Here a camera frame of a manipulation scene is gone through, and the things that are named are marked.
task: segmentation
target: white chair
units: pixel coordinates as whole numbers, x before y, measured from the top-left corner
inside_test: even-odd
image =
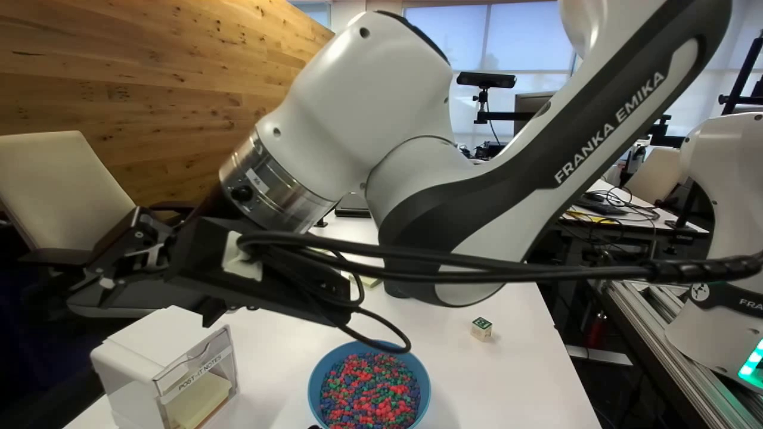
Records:
[[[84,265],[133,208],[79,132],[0,135],[0,210],[36,259]]]
[[[657,202],[664,200],[682,178],[685,171],[680,163],[680,151],[667,145],[653,145],[644,165],[622,189],[645,202]]]

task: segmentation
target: wooden panel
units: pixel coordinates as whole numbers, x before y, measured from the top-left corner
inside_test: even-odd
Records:
[[[285,0],[6,0],[0,134],[79,129],[138,206],[192,202],[328,39]]]

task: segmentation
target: bowl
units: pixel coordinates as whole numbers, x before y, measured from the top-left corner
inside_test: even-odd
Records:
[[[418,407],[414,407],[414,421],[411,427],[418,427],[421,421],[421,418],[426,415],[430,393],[432,393],[430,374],[426,374],[424,364],[413,352],[394,355],[394,352],[381,352],[381,351],[376,351],[372,345],[353,341],[353,344],[343,344],[343,345],[334,349],[331,352],[326,352],[316,363],[313,374],[309,374],[308,402],[309,402],[309,409],[313,409],[315,419],[320,421],[320,427],[328,427],[328,421],[320,413],[323,380],[349,355],[389,355],[389,358],[395,358],[395,363],[403,364],[406,371],[413,377],[413,382],[418,385],[418,393],[420,393]]]

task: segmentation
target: blue bowl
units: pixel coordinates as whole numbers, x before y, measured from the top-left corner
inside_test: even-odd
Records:
[[[313,369],[309,384],[308,384],[308,401],[309,401],[309,409],[313,409],[315,419],[321,427],[328,427],[320,415],[320,391],[321,391],[323,380],[328,377],[328,371],[334,369],[337,363],[346,359],[349,355],[365,355],[365,352],[381,352],[381,351],[365,345],[365,344],[358,344],[358,341],[346,344],[346,345],[334,349],[328,355],[323,355],[316,363],[316,368]],[[426,374],[424,364],[413,352],[395,355],[395,358],[413,374],[418,391],[420,391],[414,421],[413,421],[413,429],[414,429],[430,407],[430,393],[432,393],[430,374]]]

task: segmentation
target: computer monitor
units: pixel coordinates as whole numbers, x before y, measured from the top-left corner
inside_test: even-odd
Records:
[[[550,99],[550,96],[554,96],[550,90],[546,90],[546,92],[517,92],[514,96],[514,111],[538,111]],[[526,121],[524,119],[514,121],[514,135],[523,132],[523,126]]]

